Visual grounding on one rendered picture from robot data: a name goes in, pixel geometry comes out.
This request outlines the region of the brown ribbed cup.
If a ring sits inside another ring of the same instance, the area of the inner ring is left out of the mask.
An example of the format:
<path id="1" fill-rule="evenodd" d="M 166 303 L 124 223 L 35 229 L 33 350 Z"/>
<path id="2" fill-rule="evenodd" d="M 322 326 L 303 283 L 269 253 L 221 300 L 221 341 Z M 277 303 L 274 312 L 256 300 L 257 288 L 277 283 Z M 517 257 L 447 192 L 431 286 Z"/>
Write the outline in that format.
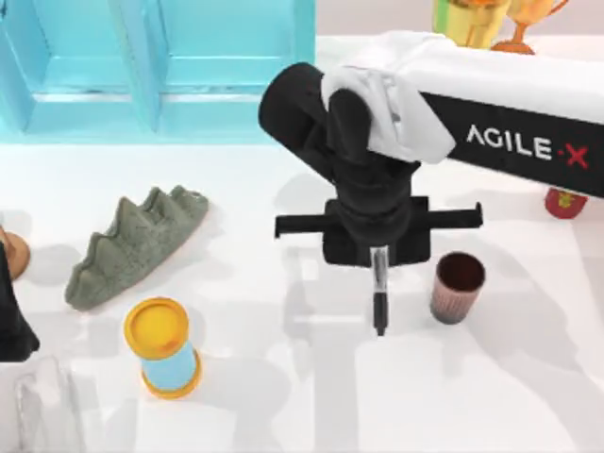
<path id="1" fill-rule="evenodd" d="M 475 256 L 461 251 L 440 258 L 435 270 L 430 312 L 446 325 L 463 321 L 485 283 L 486 271 Z"/>

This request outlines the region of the blue and orange can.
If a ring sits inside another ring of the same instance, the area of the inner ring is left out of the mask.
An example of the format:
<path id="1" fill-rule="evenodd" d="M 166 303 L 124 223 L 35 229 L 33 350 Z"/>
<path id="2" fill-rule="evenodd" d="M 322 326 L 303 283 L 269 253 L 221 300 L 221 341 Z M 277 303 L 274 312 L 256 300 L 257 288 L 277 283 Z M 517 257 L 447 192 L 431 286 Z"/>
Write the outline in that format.
<path id="1" fill-rule="evenodd" d="M 155 396 L 178 399 L 199 383 L 202 363 L 189 333 L 187 312 L 171 298 L 148 298 L 128 313 L 125 339 L 141 360 L 143 382 Z"/>

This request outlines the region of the red can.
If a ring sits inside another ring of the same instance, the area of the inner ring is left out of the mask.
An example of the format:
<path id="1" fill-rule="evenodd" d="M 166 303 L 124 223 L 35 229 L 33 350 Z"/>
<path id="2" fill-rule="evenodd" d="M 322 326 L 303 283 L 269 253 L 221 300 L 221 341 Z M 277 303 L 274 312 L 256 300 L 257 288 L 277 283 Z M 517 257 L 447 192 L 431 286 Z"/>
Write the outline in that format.
<path id="1" fill-rule="evenodd" d="M 588 200 L 584 195 L 549 188 L 545 195 L 545 209 L 558 219 L 571 220 L 581 214 Z"/>

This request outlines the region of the grey-green spiky cloth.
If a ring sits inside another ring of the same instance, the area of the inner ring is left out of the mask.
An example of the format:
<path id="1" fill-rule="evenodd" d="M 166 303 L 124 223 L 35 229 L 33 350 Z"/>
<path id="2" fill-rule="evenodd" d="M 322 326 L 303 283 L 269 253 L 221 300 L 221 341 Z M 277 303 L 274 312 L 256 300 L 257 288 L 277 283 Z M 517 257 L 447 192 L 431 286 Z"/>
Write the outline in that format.
<path id="1" fill-rule="evenodd" d="M 132 288 L 190 239 L 209 207 L 206 196 L 180 185 L 154 187 L 140 205 L 122 197 L 107 231 L 92 234 L 73 268 L 65 302 L 88 311 Z"/>

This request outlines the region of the gold trophy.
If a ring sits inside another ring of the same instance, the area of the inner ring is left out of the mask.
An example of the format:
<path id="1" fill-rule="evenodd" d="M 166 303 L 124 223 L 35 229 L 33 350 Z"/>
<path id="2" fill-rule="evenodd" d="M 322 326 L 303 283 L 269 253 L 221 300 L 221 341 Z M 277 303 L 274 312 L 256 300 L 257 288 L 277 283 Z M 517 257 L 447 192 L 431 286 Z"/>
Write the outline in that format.
<path id="1" fill-rule="evenodd" d="M 433 0 L 432 31 L 464 47 L 486 49 L 502 27 L 512 0 Z"/>

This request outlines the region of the orange trophy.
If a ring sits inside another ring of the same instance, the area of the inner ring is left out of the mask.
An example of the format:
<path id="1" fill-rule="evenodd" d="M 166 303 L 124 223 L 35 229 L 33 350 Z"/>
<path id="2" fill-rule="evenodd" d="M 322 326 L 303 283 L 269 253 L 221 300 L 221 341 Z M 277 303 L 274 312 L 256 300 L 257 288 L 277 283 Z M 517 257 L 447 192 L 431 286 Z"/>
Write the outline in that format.
<path id="1" fill-rule="evenodd" d="M 512 0 L 507 16 L 515 23 L 509 40 L 496 43 L 492 51 L 534 55 L 532 48 L 524 42 L 527 29 L 544 18 L 562 9 L 569 0 Z"/>

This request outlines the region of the light blue rack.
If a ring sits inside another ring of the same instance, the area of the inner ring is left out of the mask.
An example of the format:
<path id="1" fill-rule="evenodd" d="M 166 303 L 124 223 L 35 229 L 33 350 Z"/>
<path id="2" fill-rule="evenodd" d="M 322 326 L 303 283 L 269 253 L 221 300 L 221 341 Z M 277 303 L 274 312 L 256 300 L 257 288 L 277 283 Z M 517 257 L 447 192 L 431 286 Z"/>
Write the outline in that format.
<path id="1" fill-rule="evenodd" d="M 0 0 L 0 143 L 261 143 L 315 0 Z"/>

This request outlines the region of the brown bread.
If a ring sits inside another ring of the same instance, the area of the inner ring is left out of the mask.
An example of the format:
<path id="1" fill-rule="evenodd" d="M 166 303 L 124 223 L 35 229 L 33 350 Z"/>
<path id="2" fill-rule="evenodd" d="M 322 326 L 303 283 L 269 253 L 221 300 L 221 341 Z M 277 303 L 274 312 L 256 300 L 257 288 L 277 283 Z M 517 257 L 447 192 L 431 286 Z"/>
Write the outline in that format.
<path id="1" fill-rule="evenodd" d="M 21 236 L 4 230 L 2 226 L 0 226 L 0 241 L 7 256 L 10 278 L 15 280 L 24 273 L 29 264 L 29 246 Z"/>

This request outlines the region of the clear glass cup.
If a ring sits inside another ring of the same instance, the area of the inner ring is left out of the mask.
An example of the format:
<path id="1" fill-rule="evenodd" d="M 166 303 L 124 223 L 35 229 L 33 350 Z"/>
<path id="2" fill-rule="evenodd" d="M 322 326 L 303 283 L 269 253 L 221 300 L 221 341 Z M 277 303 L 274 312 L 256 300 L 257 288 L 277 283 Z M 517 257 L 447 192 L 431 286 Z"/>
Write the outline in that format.
<path id="1" fill-rule="evenodd" d="M 14 383 L 19 453 L 85 453 L 73 382 L 54 357 Z"/>

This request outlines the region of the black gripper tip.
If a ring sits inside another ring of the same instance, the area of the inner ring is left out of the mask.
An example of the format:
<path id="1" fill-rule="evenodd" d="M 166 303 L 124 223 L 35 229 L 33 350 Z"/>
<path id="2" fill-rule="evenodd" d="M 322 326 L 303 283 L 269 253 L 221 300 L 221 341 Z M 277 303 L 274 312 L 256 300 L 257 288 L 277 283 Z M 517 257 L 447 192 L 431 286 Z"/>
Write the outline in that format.
<path id="1" fill-rule="evenodd" d="M 40 341 L 24 318 L 9 274 L 5 247 L 0 243 L 0 363 L 24 362 L 40 349 Z"/>

